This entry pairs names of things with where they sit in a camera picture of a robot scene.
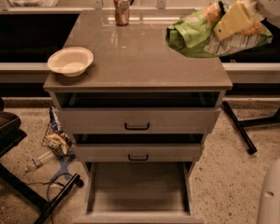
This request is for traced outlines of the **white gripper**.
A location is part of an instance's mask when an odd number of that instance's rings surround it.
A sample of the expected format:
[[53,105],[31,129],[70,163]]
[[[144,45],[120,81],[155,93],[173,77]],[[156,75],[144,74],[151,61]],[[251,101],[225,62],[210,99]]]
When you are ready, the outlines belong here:
[[[280,16],[280,0],[251,0],[253,10],[264,17]],[[221,10],[217,2],[203,9],[209,24],[217,25],[213,32],[219,41],[224,40],[247,28],[253,19],[242,1],[236,1],[221,18]]]

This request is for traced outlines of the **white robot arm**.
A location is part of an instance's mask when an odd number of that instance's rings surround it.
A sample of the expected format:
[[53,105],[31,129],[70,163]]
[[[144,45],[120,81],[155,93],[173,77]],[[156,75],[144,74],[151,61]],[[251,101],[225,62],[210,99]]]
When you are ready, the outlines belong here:
[[[215,26],[214,35],[218,41],[226,41],[234,34],[246,30],[254,21],[260,21],[262,16],[270,15],[280,16],[280,0],[237,1]],[[257,150],[245,132],[245,127],[280,123],[280,107],[271,117],[239,121],[227,102],[222,105],[244,138],[250,154]],[[280,224],[280,158],[270,166],[264,177],[257,224]]]

